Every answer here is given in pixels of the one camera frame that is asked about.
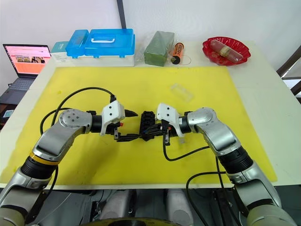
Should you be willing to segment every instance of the laptop keyboard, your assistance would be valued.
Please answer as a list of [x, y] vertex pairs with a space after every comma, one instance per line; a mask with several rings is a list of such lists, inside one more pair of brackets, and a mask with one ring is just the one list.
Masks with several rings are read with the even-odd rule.
[[17, 90], [29, 90], [29, 87], [33, 83], [33, 79], [20, 79], [18, 78], [11, 86], [11, 89]]

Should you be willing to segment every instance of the yellow mat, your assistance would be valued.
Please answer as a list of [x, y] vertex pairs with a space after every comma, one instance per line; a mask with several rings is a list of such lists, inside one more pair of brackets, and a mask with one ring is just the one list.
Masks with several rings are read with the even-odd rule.
[[[193, 98], [187, 102], [171, 87], [178, 83]], [[254, 158], [271, 181], [277, 177], [259, 138], [247, 116], [226, 67], [200, 68], [58, 68], [31, 112], [16, 143], [0, 182], [7, 183], [17, 167], [23, 164], [40, 137], [39, 124], [44, 115], [57, 108], [70, 93], [83, 87], [97, 86], [110, 90], [126, 109], [139, 117], [126, 118], [122, 133], [138, 133], [143, 111], [156, 111], [160, 102], [171, 105], [180, 114], [200, 107], [213, 108], [218, 118], [237, 135], [243, 147]], [[110, 96], [99, 90], [88, 90], [73, 96], [65, 107], [83, 111], [96, 110], [109, 103]], [[50, 125], [45, 122], [44, 130]], [[206, 146], [201, 134], [186, 134], [185, 143], [171, 138], [169, 157], [177, 157]], [[193, 174], [216, 171], [210, 149], [175, 162], [165, 160], [162, 137], [148, 142], [137, 139], [117, 143], [113, 136], [80, 135], [60, 163], [57, 185], [121, 185], [186, 183]], [[193, 183], [218, 183], [216, 175], [198, 177]]]

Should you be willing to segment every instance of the laptop screen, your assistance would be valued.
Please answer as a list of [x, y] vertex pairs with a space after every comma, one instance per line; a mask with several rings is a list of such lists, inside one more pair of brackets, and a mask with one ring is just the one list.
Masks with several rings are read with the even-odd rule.
[[36, 77], [50, 60], [48, 46], [3, 44], [19, 77]]

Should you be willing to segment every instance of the laptop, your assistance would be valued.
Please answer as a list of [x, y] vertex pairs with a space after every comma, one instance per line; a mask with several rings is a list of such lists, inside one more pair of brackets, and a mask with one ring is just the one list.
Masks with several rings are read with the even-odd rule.
[[0, 96], [1, 104], [17, 105], [50, 60], [46, 45], [3, 44], [18, 78]]

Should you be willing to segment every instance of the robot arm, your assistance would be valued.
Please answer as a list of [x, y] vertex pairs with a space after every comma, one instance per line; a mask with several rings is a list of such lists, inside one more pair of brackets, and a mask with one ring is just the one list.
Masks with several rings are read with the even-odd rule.
[[157, 118], [167, 135], [183, 137], [184, 133], [201, 133], [234, 184], [234, 195], [240, 211], [248, 216], [249, 226], [292, 225], [293, 219], [281, 209], [281, 200], [262, 170], [250, 158], [233, 131], [216, 117], [213, 109], [203, 107], [179, 117], [171, 106], [160, 104]]
[[40, 137], [23, 166], [17, 169], [0, 194], [0, 225], [23, 226], [38, 214], [47, 194], [43, 189], [51, 175], [80, 134], [111, 134], [117, 141], [130, 141], [139, 135], [121, 136], [120, 121], [137, 116], [117, 101], [105, 106], [102, 115], [75, 109], [62, 112], [55, 125]]

